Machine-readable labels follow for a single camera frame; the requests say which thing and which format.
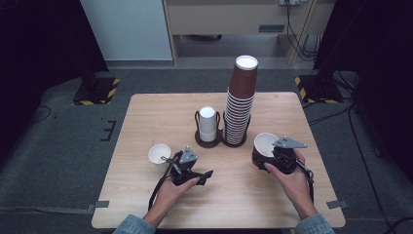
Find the wooden tabletop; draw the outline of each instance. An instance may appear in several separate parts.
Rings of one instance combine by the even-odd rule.
[[[343,226],[341,209],[331,210],[326,205],[337,198],[298,96],[255,94],[244,145],[233,148],[219,143],[213,148],[200,147],[194,138],[195,112],[209,105],[222,115],[226,97],[225,93],[134,95],[99,197],[99,201],[109,201],[109,206],[96,208],[93,227],[116,228],[129,214],[146,214],[152,191],[163,175],[148,159],[149,149],[158,143],[167,144],[172,155],[189,146],[199,155],[192,170],[213,170],[206,185],[189,190],[159,228],[294,227],[300,219],[281,185],[251,162],[254,138],[261,133],[308,144],[308,148],[299,151],[315,174],[316,208],[331,226]]]

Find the sleeve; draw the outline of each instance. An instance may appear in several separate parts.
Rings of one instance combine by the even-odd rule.
[[[322,214],[314,214],[309,217],[304,218],[295,227],[296,234],[334,234],[335,232],[328,224],[327,220],[322,216]]]
[[[113,234],[154,234],[156,228],[142,218],[129,214]]]

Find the wall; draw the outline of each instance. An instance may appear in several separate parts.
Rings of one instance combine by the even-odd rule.
[[[162,0],[81,0],[105,60],[172,60]]]

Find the wall socket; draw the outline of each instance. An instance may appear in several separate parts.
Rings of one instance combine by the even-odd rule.
[[[280,0],[280,5],[281,6],[285,6],[286,2],[289,2],[288,4],[290,6],[296,6],[296,5],[300,5],[302,0]]]

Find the person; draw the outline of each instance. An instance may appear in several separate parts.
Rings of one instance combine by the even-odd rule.
[[[295,150],[298,160],[305,164],[303,155]],[[297,211],[301,221],[295,227],[297,234],[334,233],[331,226],[319,214],[314,206],[304,172],[298,167],[290,175],[285,175],[271,164],[265,164],[268,172],[274,176],[282,185],[287,198],[291,201]],[[151,210],[143,217],[139,218],[132,214],[118,226],[114,234],[130,233],[155,233],[156,228],[167,215],[168,211],[178,202],[179,198],[198,182],[199,178],[192,178],[185,183],[176,186],[168,177],[159,189],[157,198]]]

